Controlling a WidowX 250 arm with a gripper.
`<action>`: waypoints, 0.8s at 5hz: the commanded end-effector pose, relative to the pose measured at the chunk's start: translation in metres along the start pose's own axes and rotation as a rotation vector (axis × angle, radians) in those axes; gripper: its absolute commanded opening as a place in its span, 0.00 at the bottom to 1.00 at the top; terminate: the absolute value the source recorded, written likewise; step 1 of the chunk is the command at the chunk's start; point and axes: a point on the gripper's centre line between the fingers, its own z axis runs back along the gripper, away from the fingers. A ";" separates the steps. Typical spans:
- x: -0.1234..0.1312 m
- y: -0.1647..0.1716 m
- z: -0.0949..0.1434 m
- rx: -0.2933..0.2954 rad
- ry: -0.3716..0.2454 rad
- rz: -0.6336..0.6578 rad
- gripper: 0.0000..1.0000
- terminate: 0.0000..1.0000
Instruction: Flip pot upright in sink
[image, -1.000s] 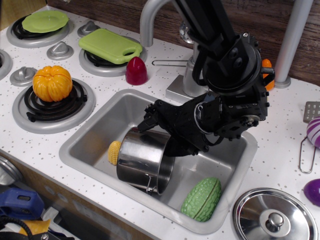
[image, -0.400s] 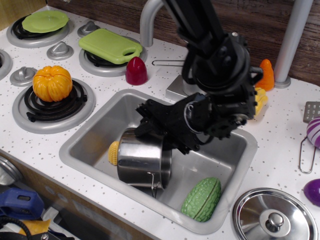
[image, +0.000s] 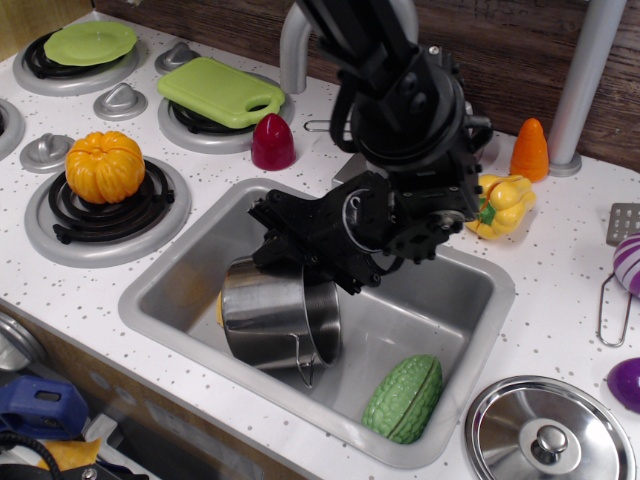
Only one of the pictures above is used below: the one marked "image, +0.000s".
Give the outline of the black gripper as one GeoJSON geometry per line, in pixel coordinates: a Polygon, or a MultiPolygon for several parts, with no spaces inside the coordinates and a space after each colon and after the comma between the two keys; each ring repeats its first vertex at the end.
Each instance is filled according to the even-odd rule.
{"type": "Polygon", "coordinates": [[[319,199],[270,190],[248,210],[266,228],[262,245],[252,254],[255,265],[265,271],[296,264],[351,295],[364,286],[379,286],[383,276],[395,271],[394,263],[383,267],[373,258],[384,249],[388,194],[386,179],[371,172],[319,199]]]}

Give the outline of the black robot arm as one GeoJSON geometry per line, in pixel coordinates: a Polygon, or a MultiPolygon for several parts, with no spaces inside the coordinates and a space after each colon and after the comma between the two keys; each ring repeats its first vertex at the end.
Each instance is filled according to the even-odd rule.
{"type": "Polygon", "coordinates": [[[272,190],[250,209],[266,228],[268,271],[299,265],[356,294],[421,263],[479,208],[476,153],[491,139],[469,114],[457,64],[406,31],[389,1],[301,1],[318,47],[339,69],[329,133],[370,167],[316,200],[272,190]]]}

